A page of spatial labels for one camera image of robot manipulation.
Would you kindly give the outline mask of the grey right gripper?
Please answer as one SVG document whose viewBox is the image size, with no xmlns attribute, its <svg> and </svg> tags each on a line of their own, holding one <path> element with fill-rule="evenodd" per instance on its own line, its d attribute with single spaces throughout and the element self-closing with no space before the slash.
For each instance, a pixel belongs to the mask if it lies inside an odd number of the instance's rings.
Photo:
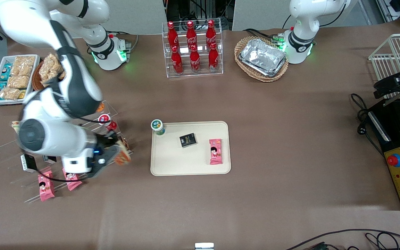
<svg viewBox="0 0 400 250">
<path fill-rule="evenodd" d="M 116 163 L 118 166 L 124 165 L 123 152 L 120 152 L 120 146 L 123 140 L 118 134 L 106 134 L 105 149 L 100 149 L 94 153 L 92 158 L 87 158 L 86 163 L 90 171 L 86 173 L 83 179 L 96 177 L 105 166 Z"/>
</svg>

